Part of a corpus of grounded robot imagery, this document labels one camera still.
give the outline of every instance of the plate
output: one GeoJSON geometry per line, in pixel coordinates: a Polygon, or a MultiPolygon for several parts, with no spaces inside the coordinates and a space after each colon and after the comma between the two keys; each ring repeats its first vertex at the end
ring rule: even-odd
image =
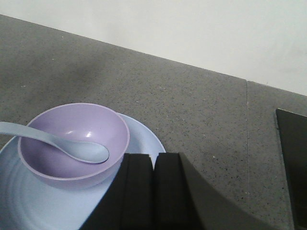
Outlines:
{"type": "MultiPolygon", "coordinates": [[[[139,121],[120,114],[130,130],[128,153],[149,154],[153,165],[165,152],[157,136],[139,121]]],[[[18,138],[0,151],[0,230],[77,230],[112,183],[116,172],[102,183],[66,191],[38,180],[20,161],[18,138]]]]}

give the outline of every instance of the wall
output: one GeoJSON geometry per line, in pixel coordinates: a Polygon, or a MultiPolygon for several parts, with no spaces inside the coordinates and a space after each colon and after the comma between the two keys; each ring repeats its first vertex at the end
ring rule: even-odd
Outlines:
{"type": "Polygon", "coordinates": [[[307,95],[306,0],[0,0],[0,13],[307,95]]]}

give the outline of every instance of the spoon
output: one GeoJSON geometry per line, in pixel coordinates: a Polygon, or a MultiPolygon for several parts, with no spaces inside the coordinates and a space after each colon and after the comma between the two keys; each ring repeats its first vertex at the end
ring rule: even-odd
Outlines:
{"type": "Polygon", "coordinates": [[[44,131],[15,123],[0,122],[0,134],[40,140],[86,163],[102,163],[109,158],[108,149],[100,144],[87,141],[72,141],[44,131]]]}

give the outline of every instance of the purple bowl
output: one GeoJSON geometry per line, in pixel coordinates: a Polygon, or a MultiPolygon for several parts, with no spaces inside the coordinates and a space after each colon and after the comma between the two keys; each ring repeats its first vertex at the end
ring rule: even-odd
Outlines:
{"type": "Polygon", "coordinates": [[[102,182],[120,167],[130,140],[128,126],[118,113],[90,103],[49,109],[28,126],[69,140],[96,142],[109,150],[106,162],[90,164],[39,140],[19,138],[18,153],[25,166],[45,183],[63,189],[82,189],[102,182]]]}

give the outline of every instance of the gray speckled countertop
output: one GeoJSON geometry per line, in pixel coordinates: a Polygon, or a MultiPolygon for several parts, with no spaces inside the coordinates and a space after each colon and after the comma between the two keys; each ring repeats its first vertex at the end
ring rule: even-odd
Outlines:
{"type": "Polygon", "coordinates": [[[307,97],[7,16],[0,32],[1,121],[105,105],[144,123],[167,151],[185,152],[251,215],[294,229],[275,109],[307,115],[307,97]]]}

